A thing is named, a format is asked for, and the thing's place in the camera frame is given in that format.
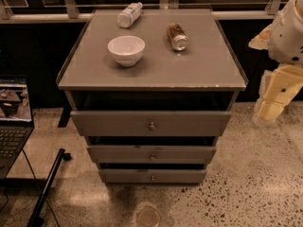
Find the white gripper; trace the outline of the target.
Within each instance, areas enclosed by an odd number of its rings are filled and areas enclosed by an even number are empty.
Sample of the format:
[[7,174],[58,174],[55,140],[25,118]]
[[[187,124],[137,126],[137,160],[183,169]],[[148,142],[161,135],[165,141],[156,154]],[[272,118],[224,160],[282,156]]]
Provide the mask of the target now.
[[[271,26],[264,28],[249,43],[250,48],[256,50],[268,49],[268,38]],[[263,120],[276,120],[303,87],[303,68],[281,64],[271,74],[270,82],[264,98],[267,101],[258,100],[256,115]]]

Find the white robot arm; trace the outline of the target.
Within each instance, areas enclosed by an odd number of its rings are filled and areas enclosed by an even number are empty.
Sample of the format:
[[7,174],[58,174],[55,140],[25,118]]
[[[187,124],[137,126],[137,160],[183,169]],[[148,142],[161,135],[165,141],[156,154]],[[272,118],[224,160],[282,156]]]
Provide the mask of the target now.
[[303,87],[303,0],[289,0],[248,46],[278,62],[264,72],[256,106],[258,118],[276,120]]

